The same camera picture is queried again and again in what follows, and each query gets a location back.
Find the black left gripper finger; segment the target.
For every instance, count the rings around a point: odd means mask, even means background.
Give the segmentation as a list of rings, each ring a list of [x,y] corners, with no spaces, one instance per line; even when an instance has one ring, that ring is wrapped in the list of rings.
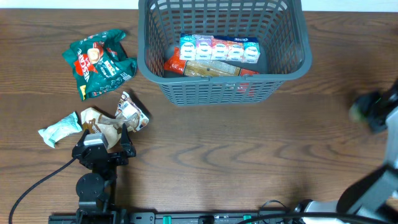
[[[87,135],[89,135],[90,131],[88,129],[85,129],[83,132],[83,135],[81,136],[80,140],[77,142],[76,147],[83,147],[84,146],[84,141]]]
[[[132,145],[132,142],[131,142],[129,134],[128,134],[126,123],[124,123],[122,125],[120,145],[122,146],[122,148],[124,150],[132,150],[133,149],[133,145]]]

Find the brown patterned snack bag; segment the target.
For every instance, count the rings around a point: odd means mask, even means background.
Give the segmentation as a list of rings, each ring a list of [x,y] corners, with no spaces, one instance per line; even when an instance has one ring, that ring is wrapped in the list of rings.
[[[123,92],[118,102],[115,118],[109,118],[94,108],[87,108],[80,113],[83,129],[91,134],[103,133],[111,149],[121,138],[123,124],[128,132],[138,132],[149,123],[148,117],[133,102],[127,92]]]

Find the pale green plastic pouch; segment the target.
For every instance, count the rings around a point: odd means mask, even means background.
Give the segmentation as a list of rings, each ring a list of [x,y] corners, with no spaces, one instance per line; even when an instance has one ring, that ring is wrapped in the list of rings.
[[[79,117],[74,111],[68,116],[61,119],[59,122],[45,128],[38,130],[39,135],[43,138],[46,145],[55,148],[55,144],[74,133],[82,131],[81,124],[79,123]]]

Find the green Nescafe coffee bag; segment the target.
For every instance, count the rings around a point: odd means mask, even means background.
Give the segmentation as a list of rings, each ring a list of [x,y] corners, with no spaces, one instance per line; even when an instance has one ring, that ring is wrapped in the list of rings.
[[[81,101],[99,97],[122,86],[137,71],[121,41],[126,33],[111,29],[70,44],[62,56],[71,66]]]

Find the multicolour tissue pack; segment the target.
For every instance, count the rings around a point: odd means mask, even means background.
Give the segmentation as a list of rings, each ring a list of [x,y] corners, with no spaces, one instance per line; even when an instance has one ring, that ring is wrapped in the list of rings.
[[[181,34],[178,48],[181,60],[225,60],[257,63],[261,56],[254,37]]]

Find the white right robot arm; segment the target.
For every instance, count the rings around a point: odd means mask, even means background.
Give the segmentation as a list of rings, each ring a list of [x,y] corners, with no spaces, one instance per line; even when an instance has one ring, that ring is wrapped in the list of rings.
[[[264,204],[256,213],[136,212],[127,215],[126,223],[397,223],[397,210],[386,203],[397,195],[397,84],[359,96],[351,112],[373,133],[387,131],[386,153],[382,166],[348,187],[337,201],[304,200],[294,209]]]

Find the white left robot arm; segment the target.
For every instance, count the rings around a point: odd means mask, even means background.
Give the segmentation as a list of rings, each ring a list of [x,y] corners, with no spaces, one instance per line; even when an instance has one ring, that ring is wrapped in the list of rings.
[[[129,164],[136,150],[123,126],[120,138],[122,150],[108,152],[108,142],[103,133],[91,134],[85,130],[72,150],[72,158],[91,172],[83,175],[76,184],[79,197],[76,223],[129,223],[127,210],[115,206],[117,167]]]

